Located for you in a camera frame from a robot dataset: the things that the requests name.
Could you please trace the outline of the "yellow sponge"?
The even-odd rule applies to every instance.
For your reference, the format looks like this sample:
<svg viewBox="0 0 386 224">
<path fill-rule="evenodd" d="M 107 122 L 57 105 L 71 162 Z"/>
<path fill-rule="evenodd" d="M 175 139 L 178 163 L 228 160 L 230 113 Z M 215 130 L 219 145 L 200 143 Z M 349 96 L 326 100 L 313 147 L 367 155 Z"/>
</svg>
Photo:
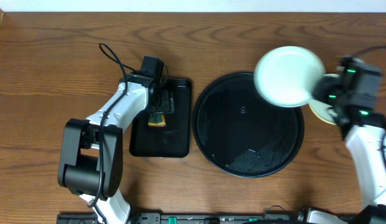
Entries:
<svg viewBox="0 0 386 224">
<path fill-rule="evenodd" d="M 148 119 L 148 126 L 150 127 L 164 127 L 166 126 L 166 119 L 164 114 L 151 114 Z"/>
</svg>

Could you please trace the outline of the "light green plate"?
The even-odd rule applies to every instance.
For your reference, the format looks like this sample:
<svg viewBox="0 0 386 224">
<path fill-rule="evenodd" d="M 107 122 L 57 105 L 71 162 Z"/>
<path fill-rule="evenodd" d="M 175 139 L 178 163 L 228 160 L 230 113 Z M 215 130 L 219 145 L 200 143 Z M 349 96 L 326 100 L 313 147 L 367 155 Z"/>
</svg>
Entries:
<svg viewBox="0 0 386 224">
<path fill-rule="evenodd" d="M 311 111 L 327 124 L 336 125 L 334 118 L 334 104 L 341 94 L 340 78 L 338 74 L 329 73 L 318 78 L 311 88 L 309 107 Z"/>
<path fill-rule="evenodd" d="M 324 64 L 315 53 L 303 47 L 284 46 L 258 61 L 253 82 L 267 102 L 294 108 L 308 104 L 312 90 L 325 74 Z"/>
</svg>

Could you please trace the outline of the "yellow plate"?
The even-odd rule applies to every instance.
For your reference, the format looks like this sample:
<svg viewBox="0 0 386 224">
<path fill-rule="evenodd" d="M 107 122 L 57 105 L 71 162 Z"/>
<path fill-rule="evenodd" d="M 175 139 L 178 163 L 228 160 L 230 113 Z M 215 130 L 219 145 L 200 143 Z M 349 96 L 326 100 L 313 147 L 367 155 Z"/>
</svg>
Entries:
<svg viewBox="0 0 386 224">
<path fill-rule="evenodd" d="M 326 103 L 322 103 L 317 100 L 310 100 L 309 107 L 314 115 L 319 118 L 321 121 L 324 121 L 327 124 L 336 125 L 334 122 L 334 116 L 336 115 L 333 107 Z"/>
</svg>

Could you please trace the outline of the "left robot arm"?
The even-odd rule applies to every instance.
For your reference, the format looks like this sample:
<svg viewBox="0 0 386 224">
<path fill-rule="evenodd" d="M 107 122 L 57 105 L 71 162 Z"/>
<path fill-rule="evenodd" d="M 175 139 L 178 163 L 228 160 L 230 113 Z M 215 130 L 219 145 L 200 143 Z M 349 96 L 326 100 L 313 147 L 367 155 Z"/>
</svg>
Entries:
<svg viewBox="0 0 386 224">
<path fill-rule="evenodd" d="M 173 112 L 172 94 L 160 75 L 125 75 L 96 113 L 70 119 L 64 129 L 57 180 L 86 201 L 99 223 L 126 223 L 131 210 L 119 189 L 123 135 L 143 111 Z"/>
</svg>

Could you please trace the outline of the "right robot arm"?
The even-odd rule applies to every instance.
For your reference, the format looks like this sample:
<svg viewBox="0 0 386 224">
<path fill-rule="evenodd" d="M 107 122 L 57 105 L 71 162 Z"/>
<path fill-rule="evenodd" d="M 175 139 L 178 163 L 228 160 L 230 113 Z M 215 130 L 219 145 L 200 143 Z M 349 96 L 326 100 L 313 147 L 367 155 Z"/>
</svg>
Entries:
<svg viewBox="0 0 386 224">
<path fill-rule="evenodd" d="M 374 111 L 381 69 L 344 57 L 337 75 L 324 75 L 312 91 L 314 100 L 339 127 L 354 161 L 363 209 L 351 223 L 386 223 L 386 117 Z"/>
</svg>

